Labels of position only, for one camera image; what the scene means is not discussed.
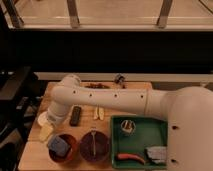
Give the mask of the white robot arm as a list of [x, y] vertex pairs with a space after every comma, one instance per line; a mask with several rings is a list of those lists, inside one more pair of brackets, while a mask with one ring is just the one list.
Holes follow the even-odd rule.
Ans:
[[94, 89], [81, 86], [80, 78], [69, 74], [53, 87], [41, 124], [57, 127], [73, 105], [166, 120], [167, 171], [213, 171], [213, 91], [209, 89]]

